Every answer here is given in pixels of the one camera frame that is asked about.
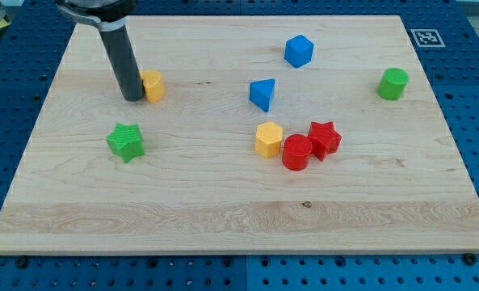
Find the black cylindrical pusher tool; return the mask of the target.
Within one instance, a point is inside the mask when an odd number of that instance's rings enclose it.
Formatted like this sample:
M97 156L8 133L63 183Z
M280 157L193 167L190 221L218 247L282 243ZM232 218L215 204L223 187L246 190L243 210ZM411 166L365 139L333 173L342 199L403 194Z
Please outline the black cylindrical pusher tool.
M144 87L125 24L128 17L103 23L99 31L122 96L129 102L144 98Z

